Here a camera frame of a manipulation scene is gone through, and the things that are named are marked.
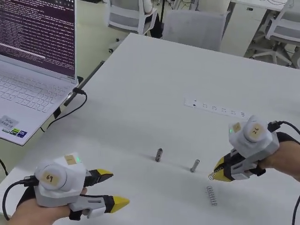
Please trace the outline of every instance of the power strip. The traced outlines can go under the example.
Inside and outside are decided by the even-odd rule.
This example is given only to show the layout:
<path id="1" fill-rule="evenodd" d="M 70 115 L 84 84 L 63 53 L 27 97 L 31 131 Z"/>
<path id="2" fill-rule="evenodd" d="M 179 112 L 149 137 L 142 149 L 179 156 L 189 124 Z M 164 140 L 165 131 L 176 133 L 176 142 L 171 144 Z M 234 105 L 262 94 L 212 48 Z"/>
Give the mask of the power strip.
<path id="1" fill-rule="evenodd" d="M 241 110 L 234 110 L 226 107 L 220 107 L 214 104 L 200 102 L 196 99 L 191 99 L 191 98 L 186 98 L 184 105 L 196 109 L 205 110 L 211 113 L 217 113 L 220 115 L 230 116 L 230 117 L 235 117 L 235 118 L 245 119 L 245 120 L 249 119 L 251 116 L 249 113 L 245 113 L 244 111 Z"/>

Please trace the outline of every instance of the metal spring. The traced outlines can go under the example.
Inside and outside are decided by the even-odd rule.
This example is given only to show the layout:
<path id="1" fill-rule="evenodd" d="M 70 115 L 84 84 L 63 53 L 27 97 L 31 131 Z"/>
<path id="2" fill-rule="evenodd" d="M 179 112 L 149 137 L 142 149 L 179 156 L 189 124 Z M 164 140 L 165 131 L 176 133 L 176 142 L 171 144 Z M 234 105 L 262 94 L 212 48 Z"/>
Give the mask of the metal spring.
<path id="1" fill-rule="evenodd" d="M 221 170 L 223 170 L 223 167 L 218 168 L 217 170 L 215 170 L 214 172 L 212 172 L 210 175 L 208 175 L 208 178 L 210 180 L 214 180 L 215 179 L 215 175 L 220 172 Z"/>
<path id="2" fill-rule="evenodd" d="M 207 189 L 208 197 L 210 198 L 211 205 L 217 206 L 218 203 L 217 203 L 217 198 L 214 189 L 212 188 L 212 186 L 207 186 L 206 189 Z"/>

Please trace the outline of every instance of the hand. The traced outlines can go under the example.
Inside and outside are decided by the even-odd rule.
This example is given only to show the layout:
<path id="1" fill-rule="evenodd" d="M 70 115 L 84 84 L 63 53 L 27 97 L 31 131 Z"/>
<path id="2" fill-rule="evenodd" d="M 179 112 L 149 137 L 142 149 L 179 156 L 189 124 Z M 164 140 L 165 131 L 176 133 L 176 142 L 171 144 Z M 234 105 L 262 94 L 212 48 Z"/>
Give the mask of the hand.
<path id="1" fill-rule="evenodd" d="M 259 163 L 262 169 L 274 168 L 294 177 L 300 182 L 300 145 L 295 142 L 281 142 L 279 149 Z"/>
<path id="2" fill-rule="evenodd" d="M 69 215 L 68 206 L 46 208 L 39 206 L 36 199 L 30 199 L 17 208 L 8 225 L 52 225 L 56 220 Z"/>

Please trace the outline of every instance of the metal screw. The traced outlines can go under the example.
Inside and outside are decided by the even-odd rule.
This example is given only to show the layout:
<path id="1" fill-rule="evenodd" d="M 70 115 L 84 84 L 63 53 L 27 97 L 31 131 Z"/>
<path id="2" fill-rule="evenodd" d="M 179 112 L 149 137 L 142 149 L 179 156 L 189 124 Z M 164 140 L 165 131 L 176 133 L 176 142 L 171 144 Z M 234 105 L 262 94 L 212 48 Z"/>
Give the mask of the metal screw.
<path id="1" fill-rule="evenodd" d="M 155 161 L 160 162 L 162 154 L 163 154 L 163 150 L 162 149 L 157 150 Z"/>
<path id="2" fill-rule="evenodd" d="M 197 160 L 195 161 L 193 167 L 190 169 L 190 171 L 191 171 L 192 173 L 194 173 L 194 172 L 196 171 L 196 168 L 197 168 L 197 166 L 199 165 L 199 163 L 200 163 L 200 160 L 197 159 Z"/>

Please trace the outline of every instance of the gray chair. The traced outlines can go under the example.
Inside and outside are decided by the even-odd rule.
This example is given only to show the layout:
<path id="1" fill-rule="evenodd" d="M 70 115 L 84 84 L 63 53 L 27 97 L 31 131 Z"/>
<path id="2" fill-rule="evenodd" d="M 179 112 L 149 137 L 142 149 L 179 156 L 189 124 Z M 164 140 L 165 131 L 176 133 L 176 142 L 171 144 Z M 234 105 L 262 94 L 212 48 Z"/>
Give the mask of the gray chair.
<path id="1" fill-rule="evenodd" d="M 253 49 L 263 52 L 253 55 L 253 58 L 270 55 L 274 64 L 277 64 L 279 58 L 290 66 L 292 62 L 285 51 L 285 45 L 300 46 L 300 0 L 288 0 L 276 18 L 271 16 L 266 21 L 265 27 L 266 39 L 275 41 L 275 45 L 271 50 L 254 47 Z"/>
<path id="2" fill-rule="evenodd" d="M 228 12 L 173 10 L 165 18 L 163 40 L 220 51 Z"/>

